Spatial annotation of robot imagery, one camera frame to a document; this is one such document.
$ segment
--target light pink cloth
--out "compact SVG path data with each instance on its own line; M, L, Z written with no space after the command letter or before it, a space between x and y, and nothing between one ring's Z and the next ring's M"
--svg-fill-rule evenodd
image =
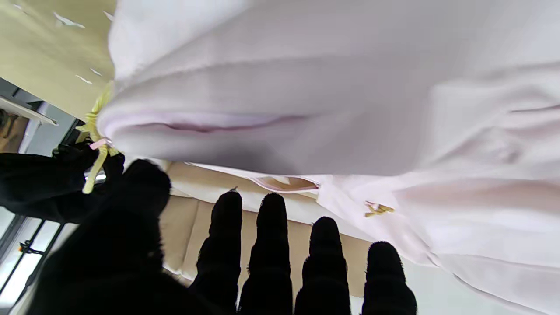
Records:
M310 179L404 257L560 314L558 38L556 0L123 0L98 129L125 152Z

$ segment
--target pink clip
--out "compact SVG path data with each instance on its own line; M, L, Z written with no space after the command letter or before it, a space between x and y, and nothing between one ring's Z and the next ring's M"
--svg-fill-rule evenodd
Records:
M92 150L97 150L97 149L99 149L101 146L110 145L110 144L111 144L111 141L109 141L109 139L107 139L107 138L101 138L101 139L95 141L94 143L90 144L90 148L91 148Z

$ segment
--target yellow string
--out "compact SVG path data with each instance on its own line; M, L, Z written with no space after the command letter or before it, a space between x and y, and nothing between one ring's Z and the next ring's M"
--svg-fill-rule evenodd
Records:
M101 111L101 109L109 102L111 99L111 91L112 91L113 83L109 82L103 93L97 98L95 101L94 107L91 109L91 113L86 115L86 124L80 127L76 127L76 129L82 132L88 132L90 134L90 138L93 142L99 141L102 139L99 131L97 131L97 115ZM86 183L83 186L82 192L85 194L89 194L94 190L95 178L99 174L99 171L103 167L103 163L107 158L107 154L110 156L114 156L119 153L117 149L108 145L102 145L99 148L99 154L97 159L95 160L94 165L91 168L90 175L87 177Z

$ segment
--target white fabric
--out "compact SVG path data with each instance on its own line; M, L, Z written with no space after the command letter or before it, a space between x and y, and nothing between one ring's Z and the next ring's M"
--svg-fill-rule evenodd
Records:
M560 2L141 3L110 34L119 149L304 174L406 258L560 314Z

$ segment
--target black cloth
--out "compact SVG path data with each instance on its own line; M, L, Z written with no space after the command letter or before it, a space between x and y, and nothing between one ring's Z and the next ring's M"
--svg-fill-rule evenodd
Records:
M84 172L96 158L97 151L86 143L60 145L53 157L0 154L0 206L23 216L81 223L123 173L124 155L108 157L103 164L106 181L83 194Z
M158 216L169 190L165 173L149 162L134 162L99 210L47 259L28 314L292 314L283 198L269 194L260 207L249 278L236 308L241 196L230 191L216 202L198 274L185 288L162 272ZM334 220L323 217L314 224L309 254L295 313L349 315L347 267ZM415 313L396 250L373 244L363 315Z

